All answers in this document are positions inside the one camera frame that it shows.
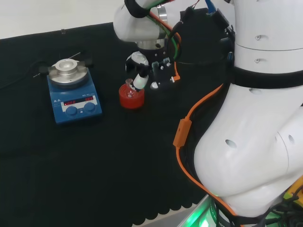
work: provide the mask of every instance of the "black cloth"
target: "black cloth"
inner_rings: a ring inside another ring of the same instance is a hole
[[[182,28],[180,61],[221,58],[224,35],[206,12]],[[0,87],[37,60],[54,64],[83,50],[93,58],[102,117],[56,125],[46,78],[33,78],[37,68],[0,90],[1,227],[130,227],[205,196],[180,170],[172,142],[180,119],[225,80],[224,66],[178,63],[178,85],[147,91],[144,107],[127,111],[118,90],[136,46],[118,40],[109,23],[1,40]],[[201,131],[216,114],[205,112]]]

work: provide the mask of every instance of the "red led display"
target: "red led display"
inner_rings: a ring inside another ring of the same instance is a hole
[[[72,105],[75,103],[82,103],[82,102],[87,102],[87,101],[91,101],[91,100],[94,100],[93,96],[86,97],[86,98],[79,98],[79,99],[75,99],[75,100],[71,100],[71,101],[66,101],[63,103],[64,103],[64,105]]]
[[[85,101],[90,101],[90,100],[94,100],[94,98],[93,97],[85,98]]]

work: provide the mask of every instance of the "green cable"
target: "green cable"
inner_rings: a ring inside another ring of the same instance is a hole
[[[169,36],[170,31],[165,26],[163,26],[161,23],[159,23],[158,21],[153,19],[151,16],[147,16],[147,18],[149,18],[151,21],[153,21],[155,24],[157,24],[160,28],[162,28],[165,31],[166,35]],[[176,59],[177,56],[178,56],[178,46],[177,46],[177,43],[176,43],[174,38],[172,38],[171,41],[172,41],[172,43],[174,44],[174,47],[175,47],[174,59]]]

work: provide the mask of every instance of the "cable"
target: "cable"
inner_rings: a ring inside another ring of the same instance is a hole
[[[185,117],[185,120],[189,121],[191,114],[193,111],[200,106],[202,103],[204,103],[207,99],[211,98],[214,96],[221,88],[223,87],[223,84],[221,84],[218,88],[216,88],[214,91],[210,92],[206,96],[204,96],[200,101],[198,101],[188,112],[187,116]],[[230,206],[225,203],[221,198],[215,196],[212,194],[207,188],[205,188],[201,183],[199,183],[195,178],[193,178],[188,171],[184,168],[181,159],[180,159],[180,147],[176,147],[176,155],[177,155],[177,161],[179,163],[179,166],[181,167],[182,171],[185,173],[185,175],[196,185],[198,185],[200,188],[202,188],[207,194],[209,194],[211,197],[213,197],[217,202],[222,204],[232,215],[236,216],[237,214],[230,208]]]
[[[38,64],[46,64],[46,65],[48,65],[48,63],[45,62],[45,61],[35,61],[34,63],[32,63],[32,64],[28,67],[28,69],[26,70],[26,72],[23,74],[22,77],[20,77],[20,78],[14,80],[14,81],[12,81],[12,82],[6,84],[6,85],[1,86],[1,87],[0,87],[0,90],[2,90],[2,89],[4,89],[4,88],[7,88],[7,87],[9,87],[9,86],[11,86],[11,85],[13,85],[13,84],[15,84],[15,83],[21,81],[22,79],[24,79],[24,78],[28,75],[28,73],[32,70],[32,68],[35,67],[35,66],[38,65]]]
[[[152,18],[151,16],[147,16],[147,18],[149,18],[149,19],[152,20],[155,24],[157,24],[160,28],[162,28],[162,29],[165,31],[166,35],[169,36],[170,31],[169,31],[165,26],[163,26],[160,22],[158,22],[157,20],[155,20],[155,19]],[[178,55],[178,45],[176,44],[175,39],[172,39],[172,43],[173,43],[173,45],[174,45],[174,47],[175,47],[174,59],[176,59],[176,58],[177,58],[177,55]]]
[[[172,27],[169,26],[167,23],[165,23],[164,21],[162,21],[160,18],[158,18],[155,14],[153,14],[152,12],[150,12],[150,15],[148,16],[149,19],[151,19],[154,23],[156,23],[157,25],[159,25],[164,31],[165,33],[169,36],[169,33],[172,31]],[[179,42],[179,46],[181,43],[181,36],[179,35],[179,33],[176,33],[176,36],[178,38],[178,42]],[[175,46],[175,55],[174,55],[174,59],[177,58],[178,56],[178,45],[175,42],[175,39],[172,38],[171,39],[173,45]],[[178,70],[177,70],[177,64],[176,62],[174,62],[174,67],[175,67],[175,76],[174,76],[174,80],[179,80],[180,79],[180,75],[178,74]]]
[[[192,7],[192,8],[195,8],[199,1],[200,1],[200,0],[198,0],[198,1],[197,1],[194,5],[192,5],[191,7]]]
[[[152,12],[150,12],[150,17],[153,18],[155,21],[157,21],[158,23],[160,23],[162,26],[164,26],[165,28],[167,28],[169,30],[168,36],[170,35],[170,33],[172,32],[173,28],[171,26],[169,26],[166,22],[162,21],[160,18],[158,18],[155,14],[153,14]],[[179,33],[175,34],[176,37],[178,38],[178,45],[177,48],[175,46],[175,55],[174,55],[174,60],[177,60],[179,54],[180,54],[180,48],[181,48],[181,36],[179,35]]]
[[[214,6],[214,4],[212,3],[211,0],[205,0],[207,7],[208,7],[208,13],[214,13],[216,12],[216,7]]]

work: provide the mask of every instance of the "red container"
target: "red container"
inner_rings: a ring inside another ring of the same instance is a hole
[[[121,106],[126,109],[138,109],[144,105],[144,90],[134,91],[127,84],[120,87],[119,97]]]

